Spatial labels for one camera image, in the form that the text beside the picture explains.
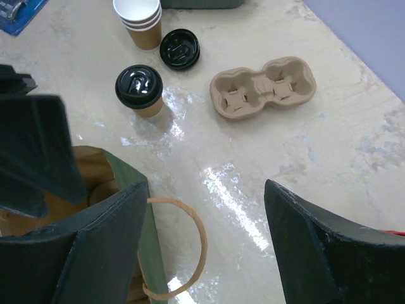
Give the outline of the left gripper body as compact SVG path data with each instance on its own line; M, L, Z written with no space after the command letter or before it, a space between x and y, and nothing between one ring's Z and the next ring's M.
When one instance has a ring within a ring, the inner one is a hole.
M27 94L36 87L37 84L30 74L17 73L11 65L1 65L1 94Z

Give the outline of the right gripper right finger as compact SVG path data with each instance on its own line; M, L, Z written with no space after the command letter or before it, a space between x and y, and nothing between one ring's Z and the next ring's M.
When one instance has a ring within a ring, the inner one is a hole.
M273 180L264 201L286 303L404 303L404 236L347 220Z

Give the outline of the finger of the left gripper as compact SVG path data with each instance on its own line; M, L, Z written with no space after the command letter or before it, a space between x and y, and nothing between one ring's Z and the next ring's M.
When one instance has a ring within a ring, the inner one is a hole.
M62 99L1 96L1 209L45 217L45 193L70 203L87 194L78 171Z

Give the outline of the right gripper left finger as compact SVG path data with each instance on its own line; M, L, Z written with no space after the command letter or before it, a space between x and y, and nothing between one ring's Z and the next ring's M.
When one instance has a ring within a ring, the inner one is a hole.
M134 183L91 207L1 235L2 303L125 303L148 198Z

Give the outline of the green paper bag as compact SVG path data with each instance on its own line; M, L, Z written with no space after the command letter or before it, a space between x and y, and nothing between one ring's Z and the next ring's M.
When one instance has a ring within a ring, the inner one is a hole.
M91 146L1 157L1 302L126 303L140 267L158 294L147 178Z

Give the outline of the black cup lid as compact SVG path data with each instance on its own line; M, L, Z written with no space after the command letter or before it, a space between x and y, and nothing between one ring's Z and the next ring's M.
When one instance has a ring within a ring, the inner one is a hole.
M154 105L162 92L161 75L147 65L133 65L124 69L115 82L117 98L133 110L143 110Z

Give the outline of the single brown paper cup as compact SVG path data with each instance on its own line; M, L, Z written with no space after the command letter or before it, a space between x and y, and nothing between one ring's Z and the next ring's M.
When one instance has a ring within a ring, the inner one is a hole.
M163 99L160 96L152 105L143 109L133 109L136 115L142 118L152 118L156 116L163 108Z

